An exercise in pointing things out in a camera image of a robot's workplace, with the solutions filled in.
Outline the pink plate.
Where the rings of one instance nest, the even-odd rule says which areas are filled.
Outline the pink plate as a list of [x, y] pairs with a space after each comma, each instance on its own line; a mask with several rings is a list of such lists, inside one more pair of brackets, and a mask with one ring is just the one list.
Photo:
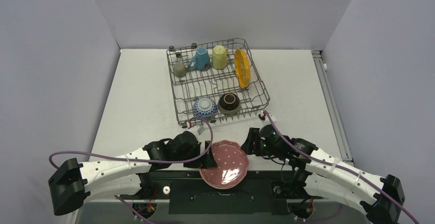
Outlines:
[[202, 174], [218, 174], [230, 180], [230, 177], [247, 175], [249, 159], [241, 146], [233, 141], [221, 140], [212, 144], [212, 153], [217, 168], [201, 169]]

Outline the dark patterned cream bowl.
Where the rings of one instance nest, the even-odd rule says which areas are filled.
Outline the dark patterned cream bowl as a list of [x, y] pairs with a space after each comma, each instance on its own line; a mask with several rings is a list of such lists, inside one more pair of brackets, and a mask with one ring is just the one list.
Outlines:
[[234, 93], [223, 94], [218, 101], [218, 109], [225, 115], [234, 115], [241, 110], [241, 101]]

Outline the orange patterned small bowl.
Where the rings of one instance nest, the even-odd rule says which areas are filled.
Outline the orange patterned small bowl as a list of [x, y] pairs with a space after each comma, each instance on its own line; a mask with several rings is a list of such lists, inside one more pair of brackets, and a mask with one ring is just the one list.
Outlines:
[[196, 117], [208, 117], [217, 113], [218, 107], [215, 101], [208, 97], [196, 100], [193, 104], [193, 114]]

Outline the grey wire dish rack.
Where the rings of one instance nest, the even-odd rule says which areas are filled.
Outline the grey wire dish rack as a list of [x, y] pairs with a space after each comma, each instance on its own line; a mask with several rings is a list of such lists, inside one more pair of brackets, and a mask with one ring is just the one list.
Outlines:
[[[229, 50], [227, 66], [224, 69], [208, 70], [188, 69], [183, 77], [175, 76], [173, 67], [177, 63], [188, 65], [197, 49], [204, 47], [209, 53], [213, 47], [222, 45]], [[250, 83], [246, 88], [239, 85], [236, 76], [234, 57], [236, 50], [243, 50], [248, 57], [250, 67]], [[208, 43], [192, 43], [184, 47], [169, 46], [166, 51], [170, 83], [175, 108], [176, 121], [179, 126], [186, 128], [188, 120], [194, 117], [194, 103], [203, 97], [208, 97], [216, 103], [226, 93], [234, 93], [241, 101], [241, 110], [236, 114], [226, 115], [217, 111], [215, 115], [208, 116], [207, 120], [214, 123], [228, 120], [241, 120], [255, 116], [270, 103], [270, 95], [261, 79], [253, 61], [250, 48], [243, 38], [230, 38]]]

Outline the yellow polka dot plate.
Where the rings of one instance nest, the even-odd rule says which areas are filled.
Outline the yellow polka dot plate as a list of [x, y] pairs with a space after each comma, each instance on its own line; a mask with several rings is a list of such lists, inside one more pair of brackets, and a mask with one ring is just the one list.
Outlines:
[[239, 86], [245, 89], [250, 84], [251, 70], [247, 53], [242, 49], [236, 49], [234, 54], [235, 73]]

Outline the small grey-green mug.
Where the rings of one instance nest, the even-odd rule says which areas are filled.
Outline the small grey-green mug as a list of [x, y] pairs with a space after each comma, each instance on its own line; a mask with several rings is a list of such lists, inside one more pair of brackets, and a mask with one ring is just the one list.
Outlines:
[[178, 78], [184, 77], [188, 71], [187, 67], [182, 62], [174, 64], [172, 69], [174, 76]]

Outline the pale yellow mug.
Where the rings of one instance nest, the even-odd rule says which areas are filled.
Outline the pale yellow mug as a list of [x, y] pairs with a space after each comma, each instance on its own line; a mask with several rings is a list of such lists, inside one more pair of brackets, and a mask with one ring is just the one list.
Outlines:
[[228, 49], [217, 45], [212, 49], [211, 64], [215, 69], [224, 69], [227, 66]]

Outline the blue mug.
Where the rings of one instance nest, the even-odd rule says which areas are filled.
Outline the blue mug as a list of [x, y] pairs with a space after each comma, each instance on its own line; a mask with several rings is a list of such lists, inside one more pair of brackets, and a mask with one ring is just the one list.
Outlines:
[[197, 49], [195, 55], [188, 64], [189, 69], [208, 70], [211, 67], [211, 60], [208, 50], [204, 47]]

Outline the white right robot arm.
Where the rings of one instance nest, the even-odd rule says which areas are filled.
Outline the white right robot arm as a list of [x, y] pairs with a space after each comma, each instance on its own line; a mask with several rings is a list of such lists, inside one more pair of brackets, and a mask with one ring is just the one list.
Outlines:
[[242, 150], [290, 166], [282, 179], [286, 197], [320, 197], [358, 210], [371, 223], [398, 223], [405, 196], [400, 180], [373, 175], [333, 157], [302, 138], [290, 138], [268, 124], [250, 128]]

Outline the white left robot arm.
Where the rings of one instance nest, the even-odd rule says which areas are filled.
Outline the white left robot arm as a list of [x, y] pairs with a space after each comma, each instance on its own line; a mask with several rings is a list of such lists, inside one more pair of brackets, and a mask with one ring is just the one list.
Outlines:
[[86, 202], [113, 195], [147, 198], [152, 194], [153, 184], [140, 176], [172, 164], [183, 164], [186, 168], [216, 167], [211, 141], [202, 148], [199, 134], [185, 131], [173, 139], [153, 141], [118, 157], [101, 155], [99, 160], [89, 162], [68, 159], [48, 180], [54, 215], [69, 214]]

